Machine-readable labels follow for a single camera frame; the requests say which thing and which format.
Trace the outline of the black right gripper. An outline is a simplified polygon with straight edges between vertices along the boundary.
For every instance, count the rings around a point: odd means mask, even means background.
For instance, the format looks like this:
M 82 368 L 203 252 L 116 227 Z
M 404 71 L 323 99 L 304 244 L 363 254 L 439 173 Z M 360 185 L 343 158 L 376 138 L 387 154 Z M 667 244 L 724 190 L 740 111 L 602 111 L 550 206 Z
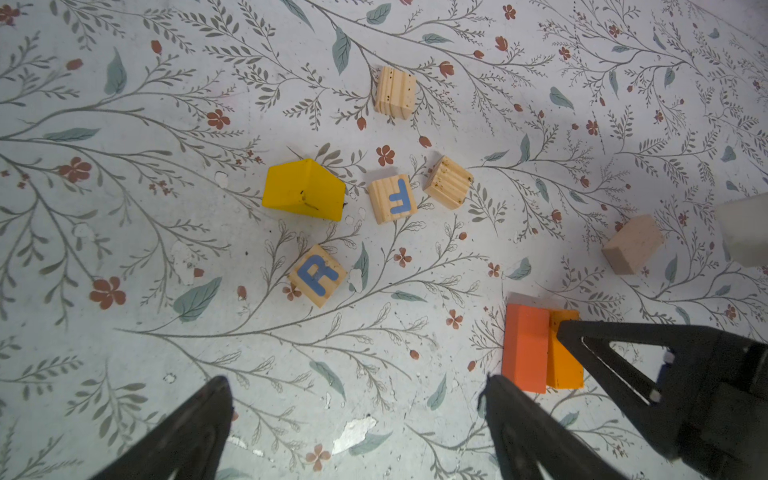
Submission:
M 710 479 L 767 477 L 767 345 L 691 325 L 565 321 L 558 340 L 664 458 Z M 651 378 L 616 342 L 659 346 Z

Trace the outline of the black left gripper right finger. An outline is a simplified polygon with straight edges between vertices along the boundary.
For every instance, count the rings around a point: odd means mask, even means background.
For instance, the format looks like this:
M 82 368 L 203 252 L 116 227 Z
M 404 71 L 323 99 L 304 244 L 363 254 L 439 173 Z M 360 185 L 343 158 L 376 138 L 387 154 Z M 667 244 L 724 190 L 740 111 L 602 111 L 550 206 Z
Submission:
M 624 477 L 501 375 L 487 378 L 478 405 L 503 479 Z

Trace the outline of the wood block letter R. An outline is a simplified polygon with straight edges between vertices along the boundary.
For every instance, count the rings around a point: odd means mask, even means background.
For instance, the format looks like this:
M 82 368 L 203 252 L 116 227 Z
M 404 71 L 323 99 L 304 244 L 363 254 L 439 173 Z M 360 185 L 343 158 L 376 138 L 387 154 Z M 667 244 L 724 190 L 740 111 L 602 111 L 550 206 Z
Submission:
M 347 271 L 320 245 L 314 245 L 291 269 L 289 280 L 322 308 L 347 277 Z

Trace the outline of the orange rectangular block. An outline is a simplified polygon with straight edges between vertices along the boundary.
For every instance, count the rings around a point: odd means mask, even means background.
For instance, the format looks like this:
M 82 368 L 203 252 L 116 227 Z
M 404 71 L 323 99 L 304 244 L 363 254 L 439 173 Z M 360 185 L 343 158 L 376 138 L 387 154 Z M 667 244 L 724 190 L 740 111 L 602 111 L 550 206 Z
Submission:
M 579 320 L 580 314 L 576 310 L 550 310 L 549 313 L 546 385 L 555 389 L 583 388 L 583 366 L 557 338 L 561 324 Z

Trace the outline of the yellow triangular roof block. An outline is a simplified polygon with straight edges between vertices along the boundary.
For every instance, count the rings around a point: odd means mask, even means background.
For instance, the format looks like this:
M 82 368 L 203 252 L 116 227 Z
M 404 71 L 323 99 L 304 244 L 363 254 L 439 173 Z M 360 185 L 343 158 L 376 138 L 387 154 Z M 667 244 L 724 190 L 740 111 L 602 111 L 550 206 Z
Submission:
M 299 215 L 340 221 L 345 184 L 312 159 L 269 168 L 262 206 Z

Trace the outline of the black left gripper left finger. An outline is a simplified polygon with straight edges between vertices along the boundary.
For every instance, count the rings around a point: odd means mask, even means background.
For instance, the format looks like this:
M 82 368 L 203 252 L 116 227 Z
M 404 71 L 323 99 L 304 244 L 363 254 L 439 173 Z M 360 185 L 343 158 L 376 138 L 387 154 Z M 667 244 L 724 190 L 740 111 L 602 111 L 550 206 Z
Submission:
M 216 376 L 94 477 L 213 479 L 229 436 L 232 416 L 229 382 L 223 376 Z

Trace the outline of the red-orange rectangular block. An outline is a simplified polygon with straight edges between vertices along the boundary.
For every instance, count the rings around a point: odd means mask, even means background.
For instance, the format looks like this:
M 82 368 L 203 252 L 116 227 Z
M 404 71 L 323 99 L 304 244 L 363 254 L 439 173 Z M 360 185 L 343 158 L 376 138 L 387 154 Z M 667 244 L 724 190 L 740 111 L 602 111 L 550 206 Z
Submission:
M 525 392 L 546 392 L 549 311 L 508 304 L 501 374 Z

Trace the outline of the plain light wood block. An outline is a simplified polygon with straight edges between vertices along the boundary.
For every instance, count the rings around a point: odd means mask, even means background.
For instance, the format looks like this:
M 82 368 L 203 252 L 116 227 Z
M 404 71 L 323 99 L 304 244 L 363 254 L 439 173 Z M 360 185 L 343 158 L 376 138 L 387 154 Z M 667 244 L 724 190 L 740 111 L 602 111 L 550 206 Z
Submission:
M 664 244 L 664 236 L 651 215 L 630 219 L 602 248 L 616 275 L 637 275 Z

